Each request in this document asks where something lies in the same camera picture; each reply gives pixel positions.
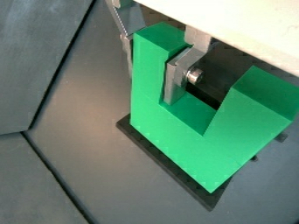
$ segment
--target metal bracket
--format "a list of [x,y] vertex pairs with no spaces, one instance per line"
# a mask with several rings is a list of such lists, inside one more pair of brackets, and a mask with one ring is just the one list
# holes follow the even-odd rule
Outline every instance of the metal bracket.
[[194,65],[211,49],[211,39],[209,34],[186,27],[185,41],[193,48],[187,48],[167,63],[163,100],[170,105],[183,97],[187,81],[195,85],[203,77],[203,71]]
[[146,28],[146,20],[139,3],[133,0],[107,0],[107,7],[121,31],[121,40],[127,55],[129,73],[133,75],[134,33]]

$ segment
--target green plastic piece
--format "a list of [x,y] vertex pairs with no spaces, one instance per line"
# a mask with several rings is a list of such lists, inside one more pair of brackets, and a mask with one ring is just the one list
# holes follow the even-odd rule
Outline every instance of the green plastic piece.
[[296,119],[299,88],[251,67],[218,111],[190,93],[170,106],[166,63],[186,46],[165,23],[135,34],[131,124],[213,193]]

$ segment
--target dark gray floor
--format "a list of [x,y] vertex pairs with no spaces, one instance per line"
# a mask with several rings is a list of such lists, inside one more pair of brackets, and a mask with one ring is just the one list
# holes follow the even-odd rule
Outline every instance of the dark gray floor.
[[87,223],[22,134],[0,136],[0,223]]
[[235,175],[210,213],[117,129],[130,112],[127,57],[98,1],[39,120],[29,132],[103,224],[294,224],[299,119]]

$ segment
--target green block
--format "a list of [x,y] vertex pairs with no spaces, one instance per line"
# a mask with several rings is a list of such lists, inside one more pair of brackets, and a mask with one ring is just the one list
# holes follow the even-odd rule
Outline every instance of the green block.
[[163,23],[135,34],[131,124],[213,193],[294,120],[299,89],[253,67],[219,111],[189,93],[167,105],[166,62],[186,46]]

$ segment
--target metal clamp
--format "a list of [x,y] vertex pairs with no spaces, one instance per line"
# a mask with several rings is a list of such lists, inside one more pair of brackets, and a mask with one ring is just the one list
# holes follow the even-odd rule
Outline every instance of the metal clamp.
[[187,26],[185,41],[193,45],[167,64],[163,100],[173,105],[186,92],[187,81],[197,85],[203,78],[203,71],[194,66],[211,49],[213,37]]

